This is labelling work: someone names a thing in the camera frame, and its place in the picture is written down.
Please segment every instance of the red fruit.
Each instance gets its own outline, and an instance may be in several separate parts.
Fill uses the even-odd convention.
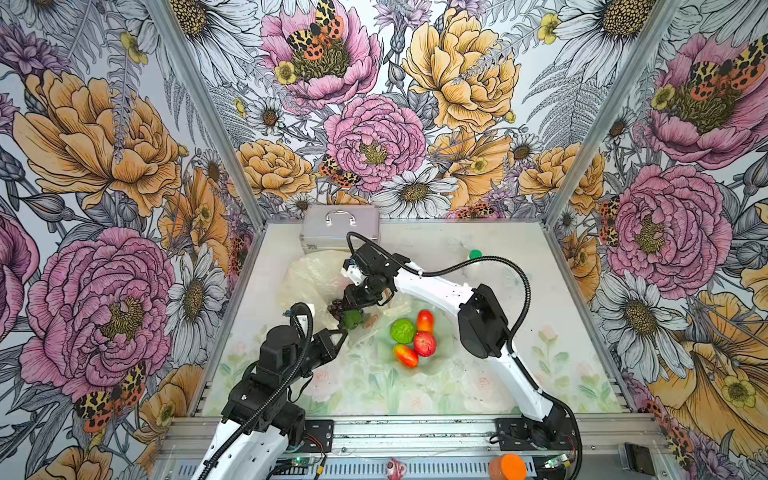
[[[418,332],[413,337],[413,349],[419,356],[430,356],[437,350],[435,336],[430,332]]]
[[[397,358],[400,363],[410,369],[419,364],[419,356],[416,355],[416,352],[414,352],[411,347],[407,345],[396,346],[394,349],[392,349],[392,353],[395,354],[395,358]]]
[[[419,332],[430,332],[435,330],[435,317],[429,310],[422,310],[416,317],[416,330]]]

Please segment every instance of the pink peony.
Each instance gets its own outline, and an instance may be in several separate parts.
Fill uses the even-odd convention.
[[[19,222],[0,212],[0,341],[16,324],[24,305],[24,284],[38,269],[35,241]]]
[[[722,264],[733,235],[715,180],[690,165],[640,170],[619,197],[617,247],[608,261],[656,284],[663,298],[693,295]]]
[[[355,98],[325,123],[328,155],[362,178],[360,190],[376,192],[383,181],[417,170],[426,152],[422,122],[410,108],[380,95]]]
[[[743,91],[719,88],[711,98],[695,101],[690,96],[691,65],[711,61],[722,65],[735,58],[747,44],[722,45],[714,35],[706,40],[694,35],[661,72],[647,124],[635,139],[673,160],[697,162],[708,170],[723,168],[750,151],[768,134],[768,74]]]
[[[336,14],[344,24],[341,45],[349,55],[349,67],[343,75],[325,74],[320,78],[306,81],[297,78],[285,87],[301,108],[320,109],[328,104],[342,104],[357,94],[364,94],[373,88],[379,75],[381,47],[376,34],[368,36],[366,27],[360,25],[355,9],[349,13],[338,2]],[[261,49],[266,52],[261,59],[268,68],[275,68],[280,62],[293,62],[293,49],[286,38],[299,30],[309,30],[315,21],[315,8],[305,14],[297,11],[294,16],[280,12],[278,16],[264,17],[261,23]]]
[[[135,230],[67,245],[29,290],[36,336],[24,345],[22,378],[78,399],[110,390],[140,362],[154,373],[170,350],[163,330],[174,280],[163,250]]]

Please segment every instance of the floral wallpaper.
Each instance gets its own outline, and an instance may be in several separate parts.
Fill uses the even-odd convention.
[[[143,1],[118,3],[138,48],[167,56]],[[388,218],[542,216],[654,4],[170,2],[276,219],[315,203],[372,204]],[[596,157],[579,186],[585,213],[604,168]]]
[[[768,478],[767,19],[765,2],[683,3],[552,225],[692,479]]]
[[[7,478],[150,478],[253,240],[136,14],[123,1],[0,2]]]

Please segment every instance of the black mounting plate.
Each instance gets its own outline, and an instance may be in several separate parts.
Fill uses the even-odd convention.
[[[330,453],[333,447],[333,420],[307,419],[304,424],[304,436],[311,435],[323,444],[323,451]],[[297,452],[321,453],[320,446],[310,440],[304,440]]]
[[[535,423],[532,420],[518,417],[496,419],[495,423],[498,446],[502,452],[541,450],[540,447],[537,447],[531,443],[530,440],[525,438],[524,432],[527,427]],[[571,451],[573,447],[568,441],[566,434],[567,432],[558,432],[547,450]]]

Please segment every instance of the butterfly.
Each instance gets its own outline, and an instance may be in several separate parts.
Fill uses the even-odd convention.
[[[603,217],[603,227],[600,229],[600,241],[609,247],[619,244],[619,233],[616,231],[616,215],[619,213],[619,196],[614,195],[600,206]]]
[[[738,56],[726,60],[722,65],[712,61],[699,61],[690,67],[690,82],[693,88],[690,96],[704,101],[715,92],[732,88],[744,91],[763,76],[768,58],[768,34],[747,45]]]
[[[360,182],[358,174],[342,170],[336,159],[328,154],[323,156],[317,171],[324,177],[330,177],[331,182],[339,185],[341,188],[354,187]]]
[[[331,48],[333,40],[339,40],[344,33],[344,19],[336,14],[333,0],[319,0],[315,7],[315,21],[309,30],[299,30],[288,35],[288,45],[310,61],[318,61]]]
[[[98,433],[125,409],[135,407],[147,390],[144,362],[138,363],[122,382],[109,391],[91,392],[74,403],[74,412],[83,420],[86,433]]]

